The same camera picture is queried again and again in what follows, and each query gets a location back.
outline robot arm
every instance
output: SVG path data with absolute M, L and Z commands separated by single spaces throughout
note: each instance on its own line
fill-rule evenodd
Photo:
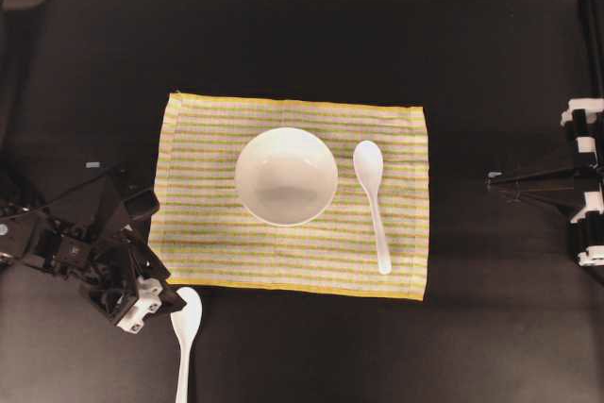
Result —
M 112 324 L 137 333 L 144 319 L 179 311 L 185 302 L 133 227 L 159 210 L 153 190 L 137 183 L 125 166 L 101 177 L 96 217 L 82 224 L 54 216 L 54 202 L 42 204 L 31 185 L 0 164 L 0 267 L 20 263 L 54 277 L 77 278 L 80 293 Z

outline spoon handle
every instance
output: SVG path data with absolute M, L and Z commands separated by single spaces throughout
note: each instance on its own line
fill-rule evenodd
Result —
M 178 386 L 176 387 L 176 403 L 187 403 L 187 391 L 189 388 L 189 357 L 191 350 L 182 348 L 180 350 L 180 367 L 178 368 Z
M 386 241 L 386 232 L 379 215 L 378 198 L 371 197 L 369 199 L 369 206 L 371 207 L 371 217 L 374 221 L 374 231 L 376 232 L 377 266 L 379 273 L 383 275 L 390 274 L 393 266 L 390 261 L 390 249 Z

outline white clamp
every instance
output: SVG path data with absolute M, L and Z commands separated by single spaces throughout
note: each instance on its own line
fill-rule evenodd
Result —
M 570 220 L 571 224 L 576 224 L 580 219 L 585 218 L 587 211 L 597 211 L 604 213 L 604 199 L 602 198 L 601 188 L 599 191 L 583 193 L 585 197 L 585 206 Z M 580 266 L 598 266 L 604 264 L 604 245 L 590 245 L 584 252 L 579 252 Z
M 139 300 L 134 303 L 117 324 L 118 327 L 131 334 L 136 334 L 143 328 L 143 318 L 147 314 L 158 311 L 161 306 L 159 294 L 163 290 L 156 278 L 139 276 L 136 281 L 139 289 Z
M 604 111 L 604 98 L 576 98 L 568 102 L 568 109 L 562 113 L 561 126 L 573 121 L 573 111 L 584 109 L 588 124 L 596 121 L 596 114 Z

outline yellow striped cloth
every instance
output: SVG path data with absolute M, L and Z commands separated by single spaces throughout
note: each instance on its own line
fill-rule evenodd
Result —
M 308 130 L 331 149 L 338 192 L 300 227 L 254 218 L 235 191 L 239 153 L 278 126 Z M 379 202 L 393 271 L 378 272 L 371 214 L 352 153 L 362 140 L 384 157 Z M 172 93 L 156 175 L 161 210 L 149 243 L 172 283 L 423 299 L 428 268 L 428 134 L 422 108 Z

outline black cable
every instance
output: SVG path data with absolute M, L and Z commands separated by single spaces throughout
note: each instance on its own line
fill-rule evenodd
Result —
M 593 96 L 604 95 L 604 43 L 598 0 L 581 0 L 585 40 L 592 70 Z
M 68 195 L 71 195 L 72 193 L 79 191 L 79 190 L 85 188 L 86 186 L 93 184 L 94 182 L 98 181 L 99 179 L 105 177 L 107 175 L 107 173 L 109 173 L 111 170 L 113 170 L 116 166 L 117 166 L 117 164 L 111 165 L 110 167 L 105 169 L 103 172 L 101 172 L 97 176 L 75 185 L 74 187 L 64 191 L 63 193 L 61 193 L 60 195 L 56 196 L 51 201 L 49 201 L 43 205 L 40 205 L 36 208 L 32 208 L 27 211 L 19 212 L 16 214 L 7 214 L 5 216 L 0 216 L 0 221 L 4 221 L 4 220 L 8 220 L 8 219 L 18 219 L 21 217 L 26 217 L 29 214 L 34 214 L 36 212 L 40 212 L 41 210 L 47 210 L 48 208 L 52 207 L 55 203 L 59 202 L 60 200 L 62 200 L 65 197 L 67 197 Z

